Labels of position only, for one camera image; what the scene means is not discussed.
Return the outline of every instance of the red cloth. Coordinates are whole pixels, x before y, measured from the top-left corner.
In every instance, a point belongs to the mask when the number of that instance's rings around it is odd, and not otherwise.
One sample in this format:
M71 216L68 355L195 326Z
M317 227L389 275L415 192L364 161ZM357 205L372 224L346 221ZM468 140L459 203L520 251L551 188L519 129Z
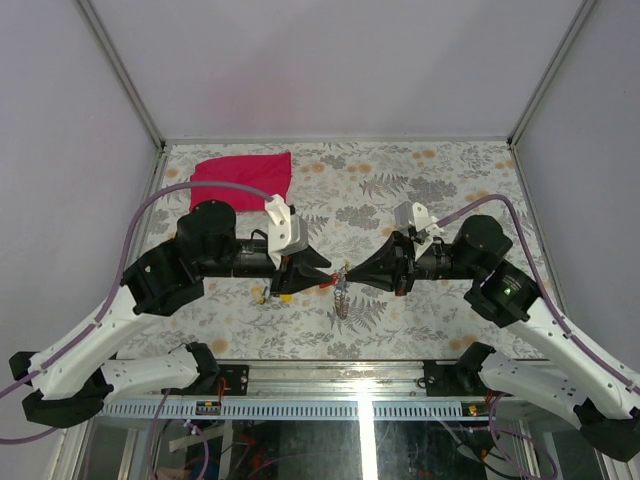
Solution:
M205 160L196 165L192 182L219 180L258 188L269 195L287 199L291 184L291 153L278 155L236 155ZM193 188L189 211L205 200L220 200L236 212L264 210L264 200L256 195L230 188Z

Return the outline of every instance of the floral pattern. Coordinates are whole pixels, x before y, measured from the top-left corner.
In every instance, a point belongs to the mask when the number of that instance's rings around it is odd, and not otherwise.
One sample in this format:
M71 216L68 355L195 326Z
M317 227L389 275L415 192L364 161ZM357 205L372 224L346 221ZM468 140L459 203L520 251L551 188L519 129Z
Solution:
M167 152L163 186L189 180L195 166L209 158L287 150L294 166L288 203L307 220L311 244L333 262L331 272L373 254L393 231L393 208L406 200L421 202L442 218L499 192L514 203L547 278L533 219L503 142L174 145ZM175 235L189 202L190 192L178 191L156 203L145 249ZM508 259L526 269L506 209L494 202L477 212L500 221L515 243ZM255 228L266 230L265 212L238 214L238 238L249 237ZM445 239L453 239L456 229L446 228ZM350 284L346 319L335 314L332 288L315 287L259 305L252 289L266 285L259 279L207 279L204 298L145 330L120 356L160 355L195 340L224 359L445 359L458 357L477 340L513 357L540 356L469 308L463 300L468 282L416 282L406 297Z

